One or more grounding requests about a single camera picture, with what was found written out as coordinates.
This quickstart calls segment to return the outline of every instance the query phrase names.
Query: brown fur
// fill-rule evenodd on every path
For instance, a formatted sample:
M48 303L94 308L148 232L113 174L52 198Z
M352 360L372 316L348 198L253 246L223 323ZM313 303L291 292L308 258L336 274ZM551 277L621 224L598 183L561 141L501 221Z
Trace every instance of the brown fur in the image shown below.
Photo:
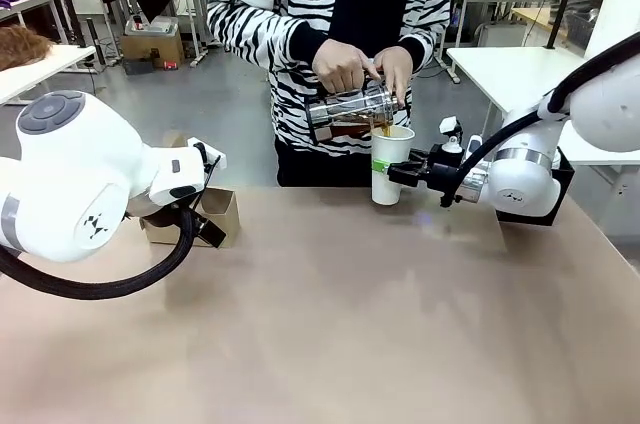
M0 27L0 71L44 59L52 44L24 27Z

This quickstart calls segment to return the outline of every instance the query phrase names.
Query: striped jacket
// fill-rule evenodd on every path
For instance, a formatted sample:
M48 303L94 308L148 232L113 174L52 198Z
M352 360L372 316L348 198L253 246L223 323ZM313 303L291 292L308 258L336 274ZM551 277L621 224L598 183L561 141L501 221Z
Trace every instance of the striped jacket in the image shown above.
M210 0L208 22L214 36L232 52L269 71L276 136L294 148L339 156L368 152L370 137L312 142L304 101L316 94L318 79L307 63L291 57L289 49L293 31L304 21L316 30L329 31L334 3L335 0ZM437 37L448 21L449 0L407 0L400 39L411 37L424 46L423 62L414 63L416 72L430 62ZM409 125L407 112L398 112L395 123Z

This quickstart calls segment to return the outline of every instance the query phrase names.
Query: white cup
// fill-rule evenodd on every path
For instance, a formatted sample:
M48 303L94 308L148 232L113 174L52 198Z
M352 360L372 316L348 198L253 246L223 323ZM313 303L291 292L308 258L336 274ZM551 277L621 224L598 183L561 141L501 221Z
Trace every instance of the white cup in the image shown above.
M376 128L371 132L371 197L373 202L383 206L392 206L400 200L402 186L389 181L386 172L376 169L398 164L409 158L411 144L416 133L408 127L391 126L390 136L385 137L382 129Z

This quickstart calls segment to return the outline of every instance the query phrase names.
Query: black cuff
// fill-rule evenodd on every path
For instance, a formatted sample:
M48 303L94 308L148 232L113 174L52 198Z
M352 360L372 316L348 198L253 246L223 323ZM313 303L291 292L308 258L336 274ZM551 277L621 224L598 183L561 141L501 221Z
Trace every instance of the black cuff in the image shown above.
M415 37L405 37L398 45L403 49L406 49L411 54L411 60L413 61L413 72L418 72L422 60L424 59L424 46Z
M311 65L318 49L327 39L329 37L324 32L317 31L309 23L303 22L291 34L289 53L294 60Z

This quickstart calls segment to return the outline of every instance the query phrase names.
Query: hand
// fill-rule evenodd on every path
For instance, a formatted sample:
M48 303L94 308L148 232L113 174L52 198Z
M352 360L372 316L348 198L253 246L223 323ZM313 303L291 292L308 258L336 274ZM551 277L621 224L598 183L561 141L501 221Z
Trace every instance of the hand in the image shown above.
M320 46L311 65L330 94L362 89L364 71L380 80L380 74L357 47L328 39Z
M396 93L398 102L405 105L405 96L413 73L413 59L404 47L388 47L378 53L374 59L378 69L382 69L389 93Z

